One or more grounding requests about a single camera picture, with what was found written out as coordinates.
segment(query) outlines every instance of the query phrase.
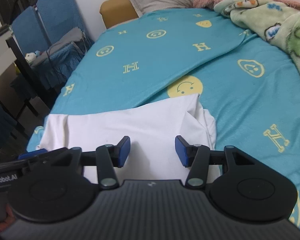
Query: bed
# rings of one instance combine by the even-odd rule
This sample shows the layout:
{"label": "bed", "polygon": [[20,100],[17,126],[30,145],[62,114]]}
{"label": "bed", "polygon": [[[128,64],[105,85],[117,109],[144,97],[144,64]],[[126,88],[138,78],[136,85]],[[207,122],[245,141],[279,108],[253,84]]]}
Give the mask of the bed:
{"label": "bed", "polygon": [[[96,114],[199,93],[216,119],[216,150],[235,145],[296,185],[290,221],[300,227],[300,75],[289,56],[208,9],[159,10],[119,24],[137,16],[128,0],[117,1],[101,6],[109,29],[51,114]],[[128,15],[116,13],[122,6]],[[28,151],[44,131],[36,128]]]}

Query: white cloth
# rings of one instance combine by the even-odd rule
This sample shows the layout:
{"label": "white cloth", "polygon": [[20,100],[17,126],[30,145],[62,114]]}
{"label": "white cloth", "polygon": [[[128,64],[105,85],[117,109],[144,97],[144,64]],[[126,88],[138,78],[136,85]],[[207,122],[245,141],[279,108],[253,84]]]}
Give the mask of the white cloth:
{"label": "white cloth", "polygon": [[[182,166],[175,151],[175,137],[189,144],[214,150],[216,125],[202,108],[198,94],[168,98],[133,109],[87,115],[50,114],[37,149],[81,147],[94,151],[104,144],[116,145],[123,136],[131,139],[131,151],[118,179],[181,179],[189,168]],[[84,176],[97,183],[96,167],[85,167]],[[219,167],[209,167],[208,182],[220,176]]]}

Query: blue fabric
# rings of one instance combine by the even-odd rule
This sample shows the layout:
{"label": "blue fabric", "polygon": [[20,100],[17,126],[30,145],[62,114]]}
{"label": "blue fabric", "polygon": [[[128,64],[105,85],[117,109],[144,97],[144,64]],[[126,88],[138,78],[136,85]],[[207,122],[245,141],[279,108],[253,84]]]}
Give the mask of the blue fabric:
{"label": "blue fabric", "polygon": [[[78,42],[77,45],[85,52],[83,41]],[[79,65],[82,58],[83,55],[79,54],[72,44],[68,44],[56,53],[50,55],[51,61],[46,59],[38,66],[32,67],[32,69],[38,75],[44,87],[48,90],[66,82],[71,73]],[[21,74],[11,82],[10,86],[15,90],[22,101],[37,96],[36,92]]]}
{"label": "blue fabric", "polygon": [[[148,39],[153,30],[166,33]],[[201,42],[210,49],[193,46]],[[100,50],[105,46],[114,48]],[[125,65],[131,67],[123,74]],[[106,31],[51,113],[127,109],[193,92],[202,93],[203,107],[217,121],[217,150],[235,145],[296,185],[290,220],[300,227],[300,75],[280,49],[214,12],[157,11]],[[34,134],[32,143],[41,136]]]}
{"label": "blue fabric", "polygon": [[[196,25],[202,20],[212,27]],[[166,33],[151,37],[157,30]],[[190,70],[239,46],[245,38],[240,33],[230,20],[204,9],[153,12],[107,30],[67,81],[69,88],[74,84],[72,92],[63,96],[68,94],[64,88],[51,113],[93,114],[139,106]],[[194,46],[200,43],[207,48]],[[105,48],[113,50],[105,55]],[[127,65],[129,72],[123,73]]]}
{"label": "blue fabric", "polygon": [[24,56],[36,50],[45,51],[51,45],[32,6],[25,9],[13,21],[12,30]]}
{"label": "blue fabric", "polygon": [[44,134],[44,127],[43,126],[37,126],[35,129],[34,129],[34,132],[28,142],[28,145],[27,145],[27,152],[34,152],[36,151],[36,147],[37,145],[40,144],[40,141],[41,141],[41,138]]}
{"label": "blue fabric", "polygon": [[52,44],[74,27],[86,33],[75,0],[38,0],[37,8]]}

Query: cartoon print blanket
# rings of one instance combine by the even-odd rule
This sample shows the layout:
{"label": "cartoon print blanket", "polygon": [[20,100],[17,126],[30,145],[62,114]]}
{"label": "cartoon print blanket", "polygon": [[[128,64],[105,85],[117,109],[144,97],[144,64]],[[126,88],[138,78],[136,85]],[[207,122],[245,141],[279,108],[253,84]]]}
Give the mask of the cartoon print blanket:
{"label": "cartoon print blanket", "polygon": [[288,53],[300,73],[299,10],[273,0],[222,0],[213,9]]}

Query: yellow headboard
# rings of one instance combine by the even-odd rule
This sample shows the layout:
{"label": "yellow headboard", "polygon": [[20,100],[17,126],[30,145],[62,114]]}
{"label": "yellow headboard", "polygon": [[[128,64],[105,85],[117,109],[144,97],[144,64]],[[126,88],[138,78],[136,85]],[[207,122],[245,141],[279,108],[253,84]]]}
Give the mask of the yellow headboard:
{"label": "yellow headboard", "polygon": [[107,29],[116,24],[138,18],[129,0],[104,1],[100,7],[100,14]]}

